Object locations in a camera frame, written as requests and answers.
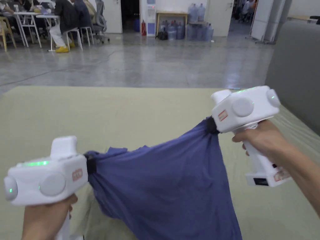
hand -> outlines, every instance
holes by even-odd
[[[62,227],[68,211],[78,198],[67,199],[48,205],[26,206],[24,210],[22,240],[53,240]]]
[[[248,141],[263,155],[272,160],[273,163],[279,165],[281,165],[281,162],[277,158],[278,152],[290,146],[283,138],[279,129],[269,120],[260,122],[256,129],[247,129],[237,133],[232,141]]]
[[[14,14],[14,11],[11,10],[11,8],[9,8],[9,7],[4,7],[4,10],[7,11],[8,13],[12,14],[12,15]]]

light green table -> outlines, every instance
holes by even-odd
[[[0,178],[20,161],[49,155],[51,141],[58,136],[76,135],[80,153],[109,146],[133,150],[178,137],[210,115],[210,96],[216,90],[15,88],[0,97]],[[286,109],[273,121],[289,141],[320,159],[320,138]],[[251,164],[231,137],[219,136],[243,239],[319,239],[320,220],[293,182],[276,188],[246,184]],[[0,236],[17,240],[23,208],[5,202],[0,182]],[[134,238],[121,221],[102,215],[89,185],[78,196],[72,232],[84,233],[87,240]]]

office chair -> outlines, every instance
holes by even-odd
[[[95,15],[97,23],[92,26],[92,32],[95,34],[95,38],[104,43],[104,33],[107,30],[107,21],[103,17],[104,2],[102,0],[96,0],[97,13]]]

round gray button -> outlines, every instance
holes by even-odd
[[[281,103],[280,103],[278,95],[274,89],[269,89],[267,91],[267,98],[272,106],[274,106],[276,108],[280,107]]]
[[[56,196],[66,187],[65,177],[57,172],[49,173],[39,183],[40,192],[45,196]]]
[[[234,113],[239,117],[247,117],[253,112],[254,104],[247,98],[239,98],[232,104]]]
[[[7,201],[12,201],[18,196],[17,182],[13,177],[4,178],[4,195]]]

white pants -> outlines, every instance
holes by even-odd
[[[60,24],[55,25],[50,29],[50,34],[56,43],[57,47],[67,47],[66,42],[67,42],[67,34],[61,34],[60,31]]]

